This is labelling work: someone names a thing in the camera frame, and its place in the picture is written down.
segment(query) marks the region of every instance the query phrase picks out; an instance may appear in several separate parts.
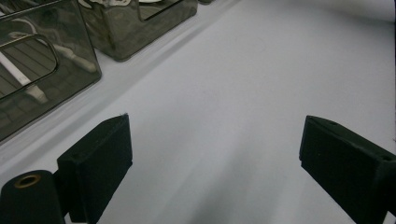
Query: white table surface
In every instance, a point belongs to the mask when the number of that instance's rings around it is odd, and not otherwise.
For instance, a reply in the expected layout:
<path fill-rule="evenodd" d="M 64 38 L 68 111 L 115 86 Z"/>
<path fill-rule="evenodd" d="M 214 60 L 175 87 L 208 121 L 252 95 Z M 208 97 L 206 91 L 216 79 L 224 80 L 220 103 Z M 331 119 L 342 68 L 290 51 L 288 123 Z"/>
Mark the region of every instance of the white table surface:
<path fill-rule="evenodd" d="M 301 168 L 306 115 L 395 152 L 391 0 L 217 0 L 0 146 L 0 184 L 128 113 L 134 165 L 99 223 L 353 223 Z"/>

